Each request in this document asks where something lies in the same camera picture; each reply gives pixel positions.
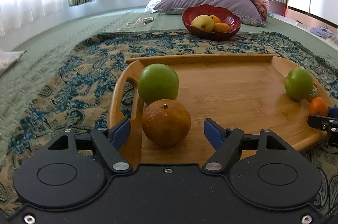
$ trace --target green apple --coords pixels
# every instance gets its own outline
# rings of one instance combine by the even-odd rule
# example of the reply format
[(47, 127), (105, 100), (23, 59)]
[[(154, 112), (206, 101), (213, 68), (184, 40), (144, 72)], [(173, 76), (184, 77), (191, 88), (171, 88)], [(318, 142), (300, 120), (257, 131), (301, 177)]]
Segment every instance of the green apple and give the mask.
[(179, 93), (179, 77), (167, 65), (151, 64), (142, 70), (137, 90), (148, 105), (161, 99), (175, 100)]
[(313, 89), (313, 80), (310, 72), (301, 67), (290, 70), (285, 79), (285, 90), (287, 94), (295, 99), (302, 100), (310, 95)]

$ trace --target purple pillow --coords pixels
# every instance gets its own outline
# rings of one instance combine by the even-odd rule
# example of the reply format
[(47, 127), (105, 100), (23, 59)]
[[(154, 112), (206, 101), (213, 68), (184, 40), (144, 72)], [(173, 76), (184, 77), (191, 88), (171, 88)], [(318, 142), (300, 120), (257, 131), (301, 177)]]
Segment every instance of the purple pillow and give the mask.
[(225, 7), (241, 18), (243, 24), (264, 26), (256, 6), (250, 0), (162, 0), (154, 9), (166, 14), (182, 14), (187, 7), (209, 4)]

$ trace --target bamboo tray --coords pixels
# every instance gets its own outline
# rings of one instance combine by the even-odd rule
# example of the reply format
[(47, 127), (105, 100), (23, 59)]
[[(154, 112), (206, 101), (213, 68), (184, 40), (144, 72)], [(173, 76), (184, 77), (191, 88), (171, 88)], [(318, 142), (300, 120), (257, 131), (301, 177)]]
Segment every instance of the bamboo tray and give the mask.
[[(178, 74), (180, 89), (177, 100), (191, 116), (191, 128), (181, 144), (159, 148), (142, 131), (144, 103), (135, 91), (131, 112), (131, 134), (120, 153), (135, 168), (139, 163), (204, 164), (214, 153), (203, 133), (203, 121), (212, 118), (224, 128), (238, 127), (246, 134), (259, 134), (269, 128), (292, 145), (305, 150), (321, 141), (326, 132), (307, 124), (309, 102), (320, 96), (329, 107), (332, 101), (313, 78), (317, 92), (307, 100), (294, 101), (285, 92), (284, 80), (298, 65), (276, 55), (215, 54), (175, 55), (127, 59), (113, 93), (108, 127), (125, 118), (120, 110), (124, 86), (135, 89), (142, 69), (153, 63), (171, 66)], [(243, 151), (242, 158), (255, 151)]]

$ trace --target fruit bowl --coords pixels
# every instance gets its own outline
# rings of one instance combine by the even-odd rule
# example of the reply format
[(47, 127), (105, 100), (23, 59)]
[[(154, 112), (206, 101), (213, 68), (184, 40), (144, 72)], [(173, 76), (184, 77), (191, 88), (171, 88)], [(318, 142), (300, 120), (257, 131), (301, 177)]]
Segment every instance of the fruit bowl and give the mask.
[[(222, 23), (227, 23), (231, 32), (205, 32), (191, 25), (191, 21), (200, 15), (215, 15)], [(230, 10), (225, 7), (213, 7), (211, 5), (199, 5), (197, 7), (188, 7), (182, 14), (182, 21), (187, 30), (201, 39), (212, 41), (225, 41), (234, 36), (241, 28), (241, 19), (234, 15)]]

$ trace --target blue paisley pattern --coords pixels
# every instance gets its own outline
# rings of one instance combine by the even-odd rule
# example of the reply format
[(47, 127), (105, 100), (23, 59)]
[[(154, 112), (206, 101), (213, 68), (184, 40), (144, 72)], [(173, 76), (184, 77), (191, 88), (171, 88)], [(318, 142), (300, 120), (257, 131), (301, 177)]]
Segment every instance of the blue paisley pattern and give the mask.
[[(13, 174), (41, 146), (66, 128), (82, 134), (107, 126), (112, 93), (127, 66), (126, 58), (204, 53), (279, 54), (310, 70), (338, 105), (338, 71), (278, 33), (239, 33), (224, 42), (202, 40), (186, 31), (99, 34), (73, 48), (21, 117), (0, 165), (0, 213), (9, 216), (21, 206)], [(133, 87), (126, 85), (121, 104), (126, 116), (130, 115), (133, 95)], [(323, 143), (305, 156), (322, 174), (315, 206), (328, 215), (338, 212), (338, 149)]]

